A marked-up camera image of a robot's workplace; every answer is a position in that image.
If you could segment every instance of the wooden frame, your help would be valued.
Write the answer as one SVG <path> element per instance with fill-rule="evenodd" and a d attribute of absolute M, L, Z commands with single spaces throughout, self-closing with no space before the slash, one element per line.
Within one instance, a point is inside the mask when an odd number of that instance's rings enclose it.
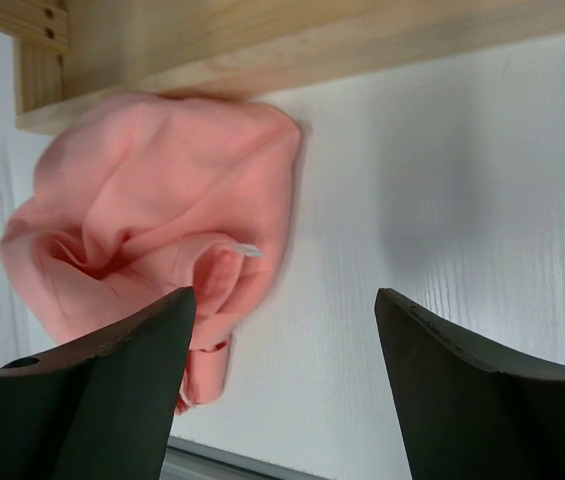
<path fill-rule="evenodd" d="M 59 0 L 47 0 L 58 5 Z M 244 99 L 565 30 L 565 0 L 66 0 L 70 52 L 20 43 L 17 126 L 124 91 Z"/>

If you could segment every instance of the towel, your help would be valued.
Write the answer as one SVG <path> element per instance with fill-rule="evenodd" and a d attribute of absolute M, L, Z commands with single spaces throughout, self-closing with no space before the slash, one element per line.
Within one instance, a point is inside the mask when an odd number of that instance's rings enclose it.
<path fill-rule="evenodd" d="M 217 399 L 231 335 L 286 245 L 297 126 L 273 107 L 112 97 L 39 160 L 0 258 L 50 336 L 71 341 L 193 286 L 176 413 Z"/>

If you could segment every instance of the rolled cloth corner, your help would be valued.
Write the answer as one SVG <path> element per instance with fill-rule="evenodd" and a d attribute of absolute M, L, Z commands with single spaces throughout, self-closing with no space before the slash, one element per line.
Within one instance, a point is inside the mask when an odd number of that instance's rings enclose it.
<path fill-rule="evenodd" d="M 284 253 L 298 127 L 262 104 L 113 97 L 55 139 L 0 258 L 59 343 L 193 286 L 178 413 L 222 392 L 234 327 Z M 261 256 L 246 256 L 242 244 Z"/>

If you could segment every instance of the nail hole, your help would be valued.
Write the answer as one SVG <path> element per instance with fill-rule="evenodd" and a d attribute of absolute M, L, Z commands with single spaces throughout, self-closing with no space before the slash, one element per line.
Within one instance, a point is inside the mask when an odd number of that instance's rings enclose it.
<path fill-rule="evenodd" d="M 18 358 L 17 360 L 13 360 L 11 363 L 7 363 L 2 368 L 22 368 L 22 367 L 30 367 L 31 365 L 35 365 L 36 363 L 40 363 L 39 358 L 35 357 L 24 357 Z"/>

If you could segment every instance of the wooden board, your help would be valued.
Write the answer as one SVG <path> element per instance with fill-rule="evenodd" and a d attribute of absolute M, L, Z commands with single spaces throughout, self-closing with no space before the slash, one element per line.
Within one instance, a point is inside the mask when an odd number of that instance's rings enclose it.
<path fill-rule="evenodd" d="M 118 92 L 244 99 L 565 30 L 565 0 L 66 0 L 65 7 L 71 51 L 61 88 L 54 75 L 48 86 L 21 79 L 23 130 L 58 133 Z M 20 57 L 18 68 L 34 71 L 37 63 Z M 58 92 L 61 101 L 41 105 Z"/>

